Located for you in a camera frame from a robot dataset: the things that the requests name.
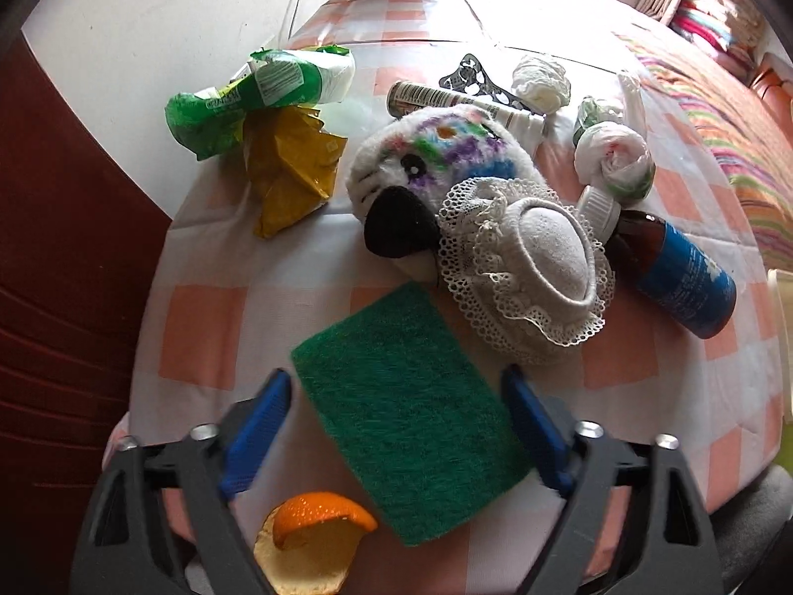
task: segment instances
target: green scouring pad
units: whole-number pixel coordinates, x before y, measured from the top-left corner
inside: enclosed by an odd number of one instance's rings
[[[468,521],[531,468],[507,410],[418,284],[306,340],[292,361],[407,546]]]

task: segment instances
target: blue gripper pad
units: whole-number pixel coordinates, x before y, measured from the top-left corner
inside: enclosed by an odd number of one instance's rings
[[[542,483],[567,498],[573,488],[567,471],[569,446],[516,365],[501,374],[501,399],[512,419],[512,429],[534,461]]]
[[[259,395],[247,406],[250,414],[239,425],[237,434],[226,446],[221,492],[231,500],[245,492],[259,471],[267,451],[286,418],[292,401],[289,374],[276,370]]]

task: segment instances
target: product label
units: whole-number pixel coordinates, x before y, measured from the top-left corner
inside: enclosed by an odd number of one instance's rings
[[[700,338],[716,335],[735,307],[733,279],[671,224],[637,287]]]
[[[435,89],[427,85],[416,85],[410,82],[398,82],[389,91],[386,105],[394,118],[401,118],[416,109],[424,107],[453,107],[458,103],[476,105],[490,112],[490,116],[509,128],[514,113],[490,105],[487,101],[456,93],[445,89]]]
[[[235,105],[241,100],[242,97],[239,95],[239,90],[237,88],[225,88],[221,89],[220,92],[216,92],[216,96],[207,98],[205,105],[207,109],[217,109],[219,107]]]
[[[293,59],[267,62],[256,69],[254,78],[266,106],[279,102],[304,82],[303,71]]]

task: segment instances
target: white bottle cap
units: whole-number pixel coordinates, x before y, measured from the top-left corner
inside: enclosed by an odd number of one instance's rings
[[[614,199],[591,185],[584,188],[578,200],[580,212],[595,232],[595,239],[601,243],[608,242],[615,228],[620,212],[623,210]]]

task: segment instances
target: colorful striped fabric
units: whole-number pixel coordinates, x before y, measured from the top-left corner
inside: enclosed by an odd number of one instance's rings
[[[760,99],[671,32],[618,37],[657,81],[645,85],[677,101],[727,174],[765,267],[793,270],[793,148]]]

